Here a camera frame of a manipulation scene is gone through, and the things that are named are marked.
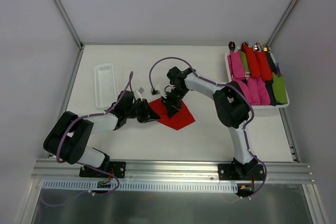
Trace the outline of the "red paper napkin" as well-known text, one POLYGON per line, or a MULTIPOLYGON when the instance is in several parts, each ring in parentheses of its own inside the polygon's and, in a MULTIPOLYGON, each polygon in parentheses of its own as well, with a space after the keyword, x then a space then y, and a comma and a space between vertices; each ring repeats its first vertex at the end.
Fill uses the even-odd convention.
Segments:
POLYGON ((166 107, 161 102, 161 99, 156 99, 149 103, 149 106, 154 110, 156 114, 160 116, 159 123, 170 127, 174 130, 180 130, 195 122, 195 119, 184 102, 182 102, 182 108, 171 118, 168 117, 166 107))

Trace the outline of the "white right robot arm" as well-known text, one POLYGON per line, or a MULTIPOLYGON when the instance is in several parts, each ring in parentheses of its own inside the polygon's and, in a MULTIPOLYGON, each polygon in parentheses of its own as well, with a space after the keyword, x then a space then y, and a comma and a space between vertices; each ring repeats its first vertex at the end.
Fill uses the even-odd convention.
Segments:
POLYGON ((198 92, 214 101, 217 117, 229 129, 234 147, 234 158, 227 175, 248 179, 257 166, 257 158, 251 152, 246 126, 251 121, 251 106, 240 86, 231 81, 216 83, 202 76, 196 76, 191 68, 181 71, 178 67, 170 69, 166 75, 173 86, 161 98, 168 118, 172 118, 182 108, 182 99, 189 91, 198 92))

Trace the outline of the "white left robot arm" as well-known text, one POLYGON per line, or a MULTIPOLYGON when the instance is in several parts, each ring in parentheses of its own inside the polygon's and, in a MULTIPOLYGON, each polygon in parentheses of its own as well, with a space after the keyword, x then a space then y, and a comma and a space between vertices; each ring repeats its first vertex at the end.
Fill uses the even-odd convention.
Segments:
POLYGON ((43 148, 55 155, 61 163, 81 164, 86 170, 103 177, 112 171, 110 157, 89 147, 89 138, 99 132, 118 130, 128 119, 148 123, 158 121, 161 117, 146 99, 136 98, 132 91, 123 91, 104 112, 83 116, 64 112, 44 140, 43 148))

